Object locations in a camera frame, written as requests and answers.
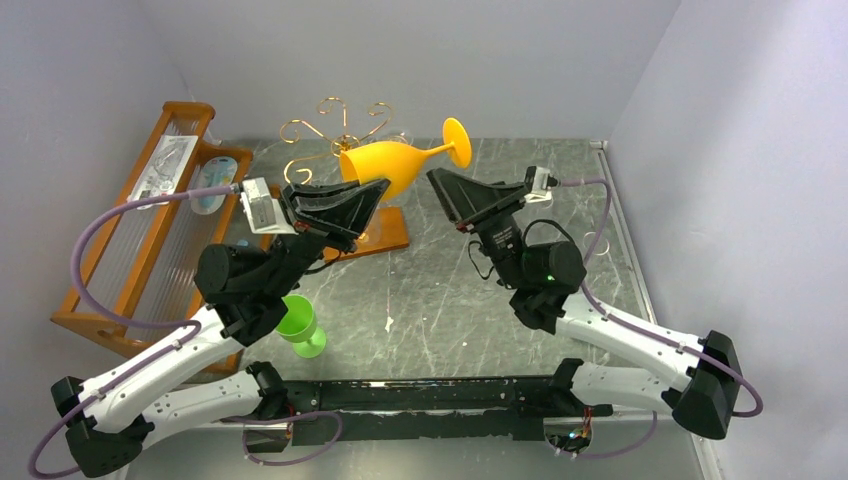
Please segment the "orange plastic wine glass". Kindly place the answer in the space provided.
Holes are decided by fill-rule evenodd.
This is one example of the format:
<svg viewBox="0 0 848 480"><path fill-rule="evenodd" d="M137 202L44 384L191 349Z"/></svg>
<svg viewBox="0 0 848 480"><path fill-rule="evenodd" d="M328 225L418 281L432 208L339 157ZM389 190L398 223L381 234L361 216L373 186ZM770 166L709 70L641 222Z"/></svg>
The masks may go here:
<svg viewBox="0 0 848 480"><path fill-rule="evenodd" d="M339 168L342 180L366 184L388 180L390 184L381 197L388 202L403 193L416 179L426 162L439 154L450 156L459 168L468 168L472 161L472 146L464 126L453 117L442 126L443 143L430 149L419 149L397 141L378 141L341 153Z"/></svg>

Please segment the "clear wine glass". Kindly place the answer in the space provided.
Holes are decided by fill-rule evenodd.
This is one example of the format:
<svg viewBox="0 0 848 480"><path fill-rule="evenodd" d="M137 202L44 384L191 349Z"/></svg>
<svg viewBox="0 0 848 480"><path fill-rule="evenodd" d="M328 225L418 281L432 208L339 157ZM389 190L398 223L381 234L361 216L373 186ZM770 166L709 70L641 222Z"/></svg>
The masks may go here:
<svg viewBox="0 0 848 480"><path fill-rule="evenodd" d="M414 135L406 128L391 129L384 135L383 139L407 145L412 145L414 143Z"/></svg>

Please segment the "clear champagne flute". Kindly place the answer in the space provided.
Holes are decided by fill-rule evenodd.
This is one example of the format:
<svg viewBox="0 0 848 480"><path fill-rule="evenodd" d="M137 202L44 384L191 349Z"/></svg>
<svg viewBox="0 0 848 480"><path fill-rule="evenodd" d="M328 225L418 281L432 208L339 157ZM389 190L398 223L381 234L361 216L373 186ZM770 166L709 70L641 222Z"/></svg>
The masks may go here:
<svg viewBox="0 0 848 480"><path fill-rule="evenodd" d="M390 228L386 227L386 222L381 217L374 218L362 233L360 240L365 246L376 247L388 242L390 240L390 233Z"/></svg>

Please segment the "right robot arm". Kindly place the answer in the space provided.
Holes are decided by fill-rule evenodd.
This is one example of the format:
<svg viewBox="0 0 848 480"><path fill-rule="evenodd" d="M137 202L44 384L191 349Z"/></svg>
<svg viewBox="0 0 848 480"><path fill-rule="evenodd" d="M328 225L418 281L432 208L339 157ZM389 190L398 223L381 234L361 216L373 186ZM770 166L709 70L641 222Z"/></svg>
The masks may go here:
<svg viewBox="0 0 848 480"><path fill-rule="evenodd" d="M510 184L484 183L443 168L428 171L427 178L448 220L458 231L476 235L525 327L563 334L629 361L620 368L563 360L549 389L556 411L571 415L627 406L669 415L703 438L726 438L731 420L741 415L735 406L744 380L733 341L717 331L697 336L665 329L601 302L586 284L594 249L581 248L568 233L559 241L529 243L529 230L513 215L531 198L548 197L561 186L549 170L530 167L524 180Z"/></svg>

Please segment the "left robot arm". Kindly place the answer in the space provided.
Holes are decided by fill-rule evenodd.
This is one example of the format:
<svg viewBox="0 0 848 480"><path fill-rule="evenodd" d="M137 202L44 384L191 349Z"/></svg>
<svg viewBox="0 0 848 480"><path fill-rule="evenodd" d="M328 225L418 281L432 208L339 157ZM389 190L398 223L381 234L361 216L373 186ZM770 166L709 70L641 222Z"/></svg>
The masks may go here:
<svg viewBox="0 0 848 480"><path fill-rule="evenodd" d="M183 382L272 333L287 314L285 297L327 267L325 250L354 251L390 185L386 178L290 185L271 201L273 247L206 246L194 276L203 305L191 318L166 324L161 340L99 376L52 386L61 416L55 431L64 434L75 470L102 477L195 425L278 417L286 390L267 363L217 384L187 389Z"/></svg>

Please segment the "green plastic wine glass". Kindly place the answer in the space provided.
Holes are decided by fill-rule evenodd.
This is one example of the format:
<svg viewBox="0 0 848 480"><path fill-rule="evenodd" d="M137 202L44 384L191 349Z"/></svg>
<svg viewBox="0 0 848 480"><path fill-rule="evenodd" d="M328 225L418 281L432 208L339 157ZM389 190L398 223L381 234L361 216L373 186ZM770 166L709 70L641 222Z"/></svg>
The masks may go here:
<svg viewBox="0 0 848 480"><path fill-rule="evenodd" d="M287 312L275 328L275 332L288 342L296 355L311 359L323 353L327 337L318 325L312 302L300 295L282 298Z"/></svg>

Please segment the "blue packaged tool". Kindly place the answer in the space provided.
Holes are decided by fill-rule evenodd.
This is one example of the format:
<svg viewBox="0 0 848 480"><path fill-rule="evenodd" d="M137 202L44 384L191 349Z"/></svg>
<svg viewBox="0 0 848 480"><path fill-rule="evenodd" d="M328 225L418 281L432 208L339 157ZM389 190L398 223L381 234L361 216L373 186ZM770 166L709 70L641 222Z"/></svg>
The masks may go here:
<svg viewBox="0 0 848 480"><path fill-rule="evenodd" d="M229 185L238 170L238 163L230 156L217 156L207 161L200 169L193 189ZM190 201L191 210L197 215L211 215L218 211L226 199L225 195L202 196Z"/></svg>

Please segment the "clear glass right edge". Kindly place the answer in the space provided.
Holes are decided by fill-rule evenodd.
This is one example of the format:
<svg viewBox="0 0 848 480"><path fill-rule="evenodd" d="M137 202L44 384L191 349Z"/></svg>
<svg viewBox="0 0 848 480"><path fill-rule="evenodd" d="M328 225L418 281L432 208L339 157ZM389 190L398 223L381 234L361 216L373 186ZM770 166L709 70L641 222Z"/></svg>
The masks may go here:
<svg viewBox="0 0 848 480"><path fill-rule="evenodd" d="M586 253L590 253L593 257L602 257L609 254L611 244L604 235L597 239L597 233L594 231L586 232L582 238L582 246Z"/></svg>

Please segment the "white packaged item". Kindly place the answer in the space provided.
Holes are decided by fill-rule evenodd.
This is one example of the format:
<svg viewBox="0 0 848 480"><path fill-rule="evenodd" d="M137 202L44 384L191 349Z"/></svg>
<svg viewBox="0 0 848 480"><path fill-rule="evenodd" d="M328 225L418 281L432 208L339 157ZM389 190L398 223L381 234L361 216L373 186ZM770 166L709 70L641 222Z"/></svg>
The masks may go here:
<svg viewBox="0 0 848 480"><path fill-rule="evenodd" d="M127 201L175 193L198 140L196 135L161 135Z"/></svg>

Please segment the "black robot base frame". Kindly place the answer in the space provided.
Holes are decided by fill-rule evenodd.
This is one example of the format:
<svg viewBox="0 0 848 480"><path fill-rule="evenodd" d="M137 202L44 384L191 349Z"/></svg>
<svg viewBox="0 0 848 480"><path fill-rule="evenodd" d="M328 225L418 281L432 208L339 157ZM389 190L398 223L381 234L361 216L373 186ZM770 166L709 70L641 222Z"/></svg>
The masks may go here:
<svg viewBox="0 0 848 480"><path fill-rule="evenodd" d="M292 446L413 439L547 439L548 419L609 417L609 404L586 406L549 376L414 380L286 381L285 395L245 415L250 430L290 427Z"/></svg>

